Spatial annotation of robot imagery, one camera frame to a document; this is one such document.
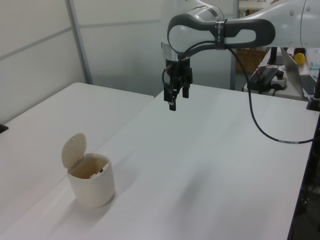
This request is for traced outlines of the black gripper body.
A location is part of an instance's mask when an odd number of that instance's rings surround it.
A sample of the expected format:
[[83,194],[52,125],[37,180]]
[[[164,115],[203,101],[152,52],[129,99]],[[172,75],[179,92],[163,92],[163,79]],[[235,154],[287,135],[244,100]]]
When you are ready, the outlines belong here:
[[174,73],[175,78],[187,78],[188,80],[191,79],[191,67],[190,67],[190,58],[184,58],[179,64],[177,61],[172,60],[165,60],[165,66],[168,67],[172,65],[172,67],[167,70],[167,74],[170,77],[170,81],[174,80]]

